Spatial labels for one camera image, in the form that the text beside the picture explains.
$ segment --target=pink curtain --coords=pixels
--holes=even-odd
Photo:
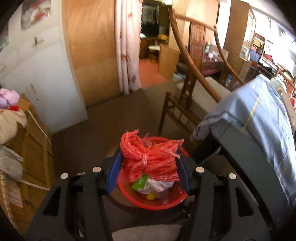
[[[142,1],[116,0],[116,58],[119,89],[123,94],[142,88],[139,77]]]

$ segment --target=red plastic bowl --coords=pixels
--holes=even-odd
[[[152,144],[158,144],[169,141],[163,137],[146,137],[147,140],[152,141]],[[189,156],[187,151],[181,147],[183,155]],[[169,195],[165,199],[155,199],[153,201],[147,200],[145,194],[141,194],[132,189],[132,184],[126,180],[123,175],[123,170],[120,170],[117,185],[123,195],[134,205],[148,209],[148,210],[164,210],[178,205],[186,197],[186,192],[182,189],[180,182],[175,182],[169,189]]]

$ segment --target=red floor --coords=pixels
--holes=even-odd
[[[158,73],[158,63],[151,63],[150,59],[140,59],[140,79],[142,87],[166,82],[167,79]]]

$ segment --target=glass cabinet door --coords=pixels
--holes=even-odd
[[[8,24],[4,27],[2,33],[0,33],[0,52],[9,44],[8,40]]]
[[[249,9],[248,22],[247,22],[246,32],[244,36],[244,42],[242,44],[242,50],[240,53],[240,57],[246,60],[248,59],[249,52],[252,47],[255,28],[256,28],[256,19],[253,15],[253,12]]]
[[[42,19],[50,17],[50,7],[51,0],[25,0],[22,5],[22,30],[26,30]]]

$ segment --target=wooden chair frame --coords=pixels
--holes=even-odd
[[[205,77],[202,75],[200,70],[196,67],[194,64],[189,52],[186,51],[185,46],[182,42],[176,19],[182,19],[185,21],[189,21],[191,24],[197,24],[201,25],[206,29],[212,30],[214,32],[216,45],[219,51],[219,54],[227,68],[227,70],[233,75],[235,80],[237,80],[241,85],[244,85],[244,81],[238,76],[238,74],[231,68],[230,64],[225,59],[221,45],[218,39],[218,33],[217,33],[217,26],[209,26],[205,23],[202,23],[200,21],[197,21],[195,19],[182,16],[179,14],[175,14],[175,11],[173,9],[169,9],[169,18],[170,18],[170,24],[172,27],[172,31],[174,34],[174,37],[176,39],[177,45],[181,51],[181,54],[184,56],[185,60],[188,63],[188,71],[186,73],[186,79],[184,81],[184,85],[181,91],[181,97],[180,99],[177,99],[177,97],[172,97],[171,93],[167,92],[165,95],[165,101],[163,105],[163,111],[160,119],[160,125],[159,125],[159,133],[161,133],[165,116],[166,114],[181,128],[183,128],[187,134],[191,135],[192,130],[189,128],[189,124],[192,123],[194,126],[197,126],[199,122],[201,121],[196,114],[194,114],[190,109],[190,105],[192,102],[192,92],[196,83],[196,79],[201,83],[201,85],[206,89],[206,91],[213,97],[213,99],[218,103],[221,100],[221,97],[219,94],[212,89],[212,87],[208,84]]]

